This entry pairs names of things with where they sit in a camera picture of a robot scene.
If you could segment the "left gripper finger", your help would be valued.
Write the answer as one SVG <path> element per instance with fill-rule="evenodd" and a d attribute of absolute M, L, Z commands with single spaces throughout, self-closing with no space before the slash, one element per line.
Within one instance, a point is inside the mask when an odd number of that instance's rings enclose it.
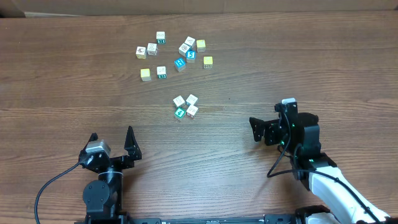
<path fill-rule="evenodd" d="M 86 143 L 86 145 L 84 146 L 84 148 L 80 151 L 80 154 L 86 154 L 86 148 L 88 146 L 88 144 L 92 141 L 96 141 L 98 139 L 98 135 L 97 133 L 92 133 L 88 142 Z"/>
<path fill-rule="evenodd" d="M 136 141 L 134 130 L 132 126 L 129 126 L 127 129 L 126 140 L 124 143 L 124 149 L 128 152 L 131 157 L 141 157 L 142 152 L 139 148 L 139 145 Z"/>

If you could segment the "teal number four block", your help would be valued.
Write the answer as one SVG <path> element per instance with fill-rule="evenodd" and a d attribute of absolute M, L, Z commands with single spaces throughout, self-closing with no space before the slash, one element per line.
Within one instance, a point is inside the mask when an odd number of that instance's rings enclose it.
<path fill-rule="evenodd" d="M 186 114 L 186 111 L 183 108 L 177 108 L 174 116 L 178 119 L 178 120 L 182 120 L 184 118 Z"/>

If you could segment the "white block plain top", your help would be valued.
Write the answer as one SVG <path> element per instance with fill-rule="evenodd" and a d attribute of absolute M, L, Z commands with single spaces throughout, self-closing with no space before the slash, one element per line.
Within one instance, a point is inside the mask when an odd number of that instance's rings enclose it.
<path fill-rule="evenodd" d="M 181 95 L 174 98 L 173 103 L 176 108 L 183 108 L 185 106 L 185 100 Z"/>

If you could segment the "yellow top wooden block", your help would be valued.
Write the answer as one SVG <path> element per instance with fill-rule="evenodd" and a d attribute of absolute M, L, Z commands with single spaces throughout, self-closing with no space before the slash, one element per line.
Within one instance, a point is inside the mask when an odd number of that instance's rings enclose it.
<path fill-rule="evenodd" d="M 141 76 L 141 80 L 144 81 L 144 82 L 152 80 L 149 68 L 141 69 L 140 70 L 140 76 Z"/>

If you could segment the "white block blue P side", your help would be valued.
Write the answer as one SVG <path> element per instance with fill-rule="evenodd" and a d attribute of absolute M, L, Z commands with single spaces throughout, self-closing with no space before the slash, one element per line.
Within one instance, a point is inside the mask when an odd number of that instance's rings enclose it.
<path fill-rule="evenodd" d="M 187 99 L 186 99 L 186 105 L 187 106 L 191 106 L 191 105 L 196 105 L 196 103 L 197 103 L 197 101 L 198 101 L 198 97 L 196 97 L 195 95 L 193 95 L 193 94 L 190 94 L 188 97 L 187 97 Z"/>

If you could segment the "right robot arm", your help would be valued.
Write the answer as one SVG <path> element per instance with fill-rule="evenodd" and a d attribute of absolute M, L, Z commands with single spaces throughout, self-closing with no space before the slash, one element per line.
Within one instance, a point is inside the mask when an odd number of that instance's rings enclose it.
<path fill-rule="evenodd" d="M 274 110 L 277 119 L 249 119 L 254 140 L 276 145 L 280 156 L 290 159 L 294 178 L 323 201 L 323 205 L 296 209 L 289 223 L 397 223 L 396 217 L 365 199 L 321 151 L 317 115 L 300 113 L 294 98 L 283 99 Z"/>

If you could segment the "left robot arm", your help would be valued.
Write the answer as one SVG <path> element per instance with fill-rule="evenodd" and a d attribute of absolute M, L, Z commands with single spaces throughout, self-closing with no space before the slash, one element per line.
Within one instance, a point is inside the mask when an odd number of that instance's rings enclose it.
<path fill-rule="evenodd" d="M 126 155 L 111 157 L 109 145 L 93 133 L 80 151 L 79 165 L 98 175 L 83 190 L 85 223 L 132 223 L 123 210 L 123 170 L 133 168 L 134 162 L 142 159 L 132 127 L 127 129 L 124 149 Z"/>

